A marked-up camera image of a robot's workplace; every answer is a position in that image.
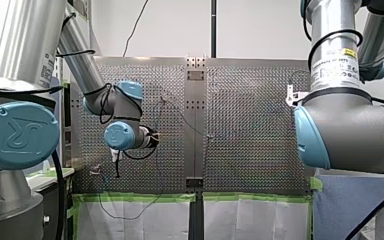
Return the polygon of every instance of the gray robot arm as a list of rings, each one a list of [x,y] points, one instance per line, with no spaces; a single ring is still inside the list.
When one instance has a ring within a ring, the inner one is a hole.
[[[65,18],[70,12],[65,10]],[[87,49],[76,21],[66,21],[62,29],[58,48],[61,54]],[[140,126],[142,117],[142,85],[120,81],[115,86],[105,84],[95,60],[90,54],[79,54],[65,58],[81,91],[83,106],[95,115],[111,115],[116,120],[105,130],[104,139],[116,150],[154,147],[158,144],[153,130]]]
[[[361,1],[312,0],[306,9],[313,25],[312,84],[295,122],[299,155],[308,166],[384,173],[384,106],[373,105],[359,87],[363,75],[384,76],[378,61],[384,55],[384,0],[365,4],[370,14],[358,54],[354,14]]]
[[[56,49],[62,55],[87,49],[77,22],[63,21],[71,14],[66,8],[65,0],[10,1],[0,43],[0,170],[32,167],[58,145],[50,96]],[[121,81],[108,87],[89,54],[71,54],[65,60],[85,95],[85,108],[115,119],[103,137],[110,148],[158,144],[153,130],[140,126],[142,85]]]

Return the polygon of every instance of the white label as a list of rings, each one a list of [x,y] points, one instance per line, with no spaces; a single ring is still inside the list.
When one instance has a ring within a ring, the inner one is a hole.
[[[357,59],[349,55],[337,55],[330,59],[322,59],[313,64],[311,68],[311,77],[314,81],[359,81],[359,76]]]
[[[45,53],[42,62],[42,69],[40,71],[40,77],[37,82],[40,86],[44,88],[49,88],[51,86],[52,72],[54,71],[55,58],[49,54]]]

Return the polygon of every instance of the label sticker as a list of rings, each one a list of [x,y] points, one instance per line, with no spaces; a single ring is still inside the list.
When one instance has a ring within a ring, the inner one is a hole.
[[[357,59],[349,55],[321,59],[311,67],[311,77],[314,81],[359,81],[359,76]]]
[[[349,49],[349,48],[329,50],[329,51],[326,51],[325,54],[329,55],[329,56],[335,56],[335,57],[336,56],[342,56],[342,55],[348,55],[348,56],[351,56],[351,57],[357,59],[357,53],[354,50]]]
[[[52,72],[54,71],[55,58],[49,54],[45,53],[45,57],[42,62],[42,70],[40,71],[40,78],[37,81],[37,84],[44,88],[49,88],[51,86]]]
[[[357,53],[349,48],[342,49],[342,54],[357,58]]]

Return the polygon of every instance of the black bracket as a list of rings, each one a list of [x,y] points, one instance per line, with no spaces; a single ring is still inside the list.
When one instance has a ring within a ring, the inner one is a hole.
[[[187,188],[202,188],[204,186],[204,180],[202,178],[186,178]]]

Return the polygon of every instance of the perforated metal panel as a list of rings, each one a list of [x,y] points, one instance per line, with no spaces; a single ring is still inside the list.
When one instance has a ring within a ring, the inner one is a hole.
[[[288,82],[295,91],[308,89],[306,74],[290,79],[306,69],[305,61],[206,59],[199,70],[205,79],[195,83],[187,79],[185,59],[97,58],[97,63],[107,82],[130,79],[144,85],[141,123],[162,133],[161,144],[147,160],[124,158],[116,179],[103,141],[106,126],[79,106],[72,119],[78,137],[72,155],[83,164],[76,192],[155,193],[162,186],[165,193],[185,192],[186,177],[203,176],[205,191],[305,194],[306,170],[297,155],[293,112],[285,103]],[[75,95],[74,103],[81,101]],[[162,99],[173,104],[160,111]],[[130,153],[143,156],[148,150]],[[99,164],[107,184],[90,173]]]
[[[96,192],[105,187],[109,191],[121,192],[184,192],[184,137],[183,123],[179,112],[183,112],[185,81],[184,59],[122,59],[98,58],[97,63],[106,82],[117,83],[129,79],[143,84],[144,101],[141,124],[163,132],[157,151],[146,160],[123,157],[120,162],[120,178],[116,176],[111,162],[110,149],[103,141],[104,129],[99,117],[80,108],[80,146],[84,163],[79,171],[75,190]],[[176,106],[163,104],[169,100]],[[149,150],[132,150],[135,157],[145,156]],[[101,164],[102,175],[90,173]]]
[[[286,87],[307,91],[303,61],[209,60],[206,191],[303,194],[305,169],[296,149]]]

